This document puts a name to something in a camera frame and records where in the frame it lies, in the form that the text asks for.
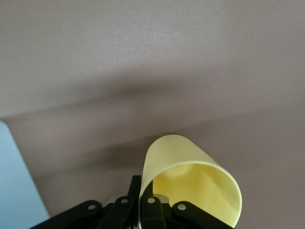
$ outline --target gray wall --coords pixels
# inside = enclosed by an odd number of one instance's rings
[[[304,114],[303,0],[0,0],[0,118],[51,215],[177,133],[236,178],[236,228],[302,228]]]

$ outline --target light blue panel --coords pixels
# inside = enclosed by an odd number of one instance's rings
[[[28,229],[48,218],[10,130],[0,120],[0,229]]]

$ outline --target black bracket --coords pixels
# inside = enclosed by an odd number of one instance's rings
[[[166,197],[153,194],[153,183],[141,199],[143,229],[232,229],[194,204],[169,205]],[[133,176],[128,194],[104,208],[95,201],[83,202],[31,229],[133,229],[138,224],[141,176]]]

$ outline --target yellow cup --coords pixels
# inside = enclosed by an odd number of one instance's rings
[[[242,211],[237,182],[187,138],[167,135],[150,146],[140,199],[152,181],[153,193],[167,196],[171,206],[188,201],[230,227],[236,226]]]

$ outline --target screw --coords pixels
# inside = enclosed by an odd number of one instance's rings
[[[96,208],[96,206],[94,204],[91,204],[91,205],[88,206],[88,210],[93,210],[95,208]]]
[[[156,200],[152,197],[148,198],[147,200],[148,203],[153,204],[154,202],[156,202]]]
[[[178,209],[181,210],[181,211],[184,211],[184,210],[186,210],[186,205],[184,205],[184,204],[179,204],[179,205],[178,205]]]
[[[122,204],[128,203],[128,199],[122,199],[122,200],[121,200],[121,203],[122,203]]]

